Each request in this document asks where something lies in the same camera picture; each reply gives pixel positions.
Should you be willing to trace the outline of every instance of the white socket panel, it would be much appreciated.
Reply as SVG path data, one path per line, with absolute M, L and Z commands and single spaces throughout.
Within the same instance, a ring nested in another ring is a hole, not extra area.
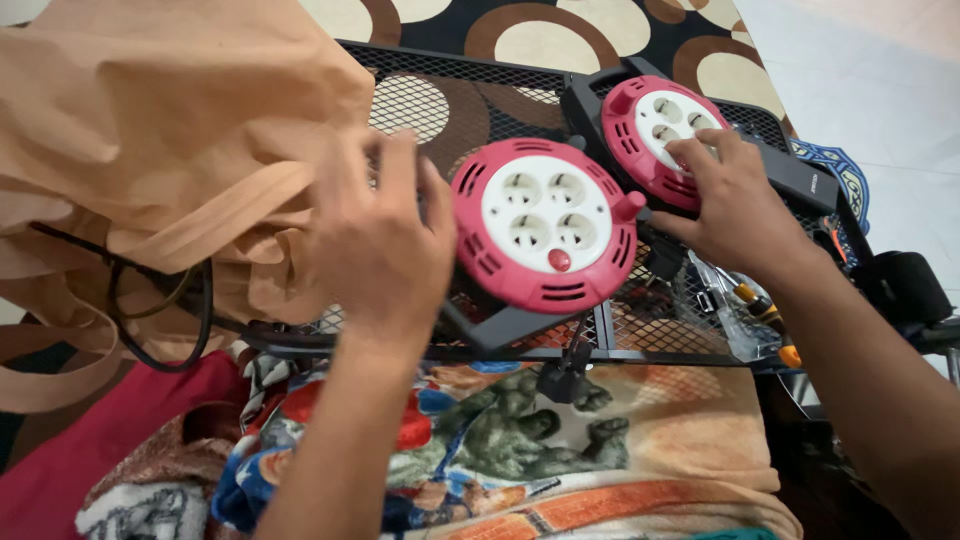
M 559 248 L 570 256 L 565 273 L 593 264 L 610 243 L 610 205 L 601 187 L 579 167 L 551 156 L 525 156 L 500 167 L 480 204 L 487 232 L 507 257 L 549 274 Z
M 664 148 L 666 143 L 678 138 L 693 138 L 697 130 L 719 129 L 721 126 L 706 107 L 689 96 L 670 90 L 656 90 L 637 100 L 634 120 L 644 146 L 661 163 L 687 176 L 689 173 L 683 171 Z M 707 148 L 716 156 L 713 148 Z

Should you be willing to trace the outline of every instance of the patterned carpet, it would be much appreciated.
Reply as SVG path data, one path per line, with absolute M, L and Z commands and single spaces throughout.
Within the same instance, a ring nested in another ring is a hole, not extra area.
M 732 0 L 300 0 L 332 36 L 580 73 L 639 56 L 785 117 Z

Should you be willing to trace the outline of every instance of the power cord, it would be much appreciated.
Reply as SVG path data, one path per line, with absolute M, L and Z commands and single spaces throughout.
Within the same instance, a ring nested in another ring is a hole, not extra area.
M 107 290 L 107 316 L 111 321 L 113 321 L 113 324 L 116 325 L 120 341 L 128 349 L 130 349 L 130 352 L 133 353 L 133 355 L 136 356 L 141 362 L 153 369 L 156 369 L 157 371 L 164 373 L 179 373 L 190 369 L 190 367 L 204 354 L 204 349 L 206 348 L 206 344 L 210 339 L 210 327 L 213 314 L 213 262 L 209 258 L 201 262 L 199 265 L 187 270 L 174 292 L 167 296 L 167 298 L 160 302 L 160 304 L 144 311 L 127 315 L 123 313 L 123 311 L 121 311 L 120 307 L 117 305 L 117 285 L 120 283 L 121 274 L 123 274 L 123 271 L 127 267 L 133 267 L 138 272 L 144 274 L 156 274 L 156 270 L 148 266 L 137 264 L 128 258 L 120 257 L 111 253 L 102 246 L 99 246 L 88 240 L 78 238 L 73 234 L 54 229 L 48 225 L 34 222 L 31 223 L 30 226 L 32 229 L 40 233 L 53 236 L 54 238 L 59 238 L 70 244 L 95 253 L 110 263 L 110 282 Z M 154 315 L 175 303 L 189 288 L 193 281 L 194 275 L 196 275 L 198 272 L 198 267 L 202 284 L 202 306 L 200 310 L 200 332 L 197 335 L 197 344 L 194 345 L 193 352 L 190 353 L 190 356 L 183 362 L 179 364 L 161 363 L 150 356 L 149 353 L 144 351 L 143 348 L 133 340 L 133 337 L 124 326 L 124 321 L 126 319 L 143 318 Z

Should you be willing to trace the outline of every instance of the screwdriver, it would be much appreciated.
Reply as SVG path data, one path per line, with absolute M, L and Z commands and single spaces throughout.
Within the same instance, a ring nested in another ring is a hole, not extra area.
M 723 268 L 711 265 L 717 275 L 733 285 L 733 294 L 747 305 L 747 311 L 753 315 L 756 320 L 774 329 L 774 331 L 783 338 L 783 347 L 778 351 L 780 360 L 788 367 L 797 368 L 801 366 L 800 355 L 793 341 L 786 333 L 786 325 L 780 317 L 780 312 L 774 306 L 773 301 L 765 296 L 760 296 L 754 292 L 749 285 L 744 282 L 738 282 Z

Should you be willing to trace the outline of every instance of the white floor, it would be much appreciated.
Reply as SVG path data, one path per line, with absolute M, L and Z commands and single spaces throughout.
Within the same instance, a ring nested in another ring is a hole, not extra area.
M 921 253 L 960 305 L 960 2 L 734 3 L 800 137 L 866 174 L 874 251 Z

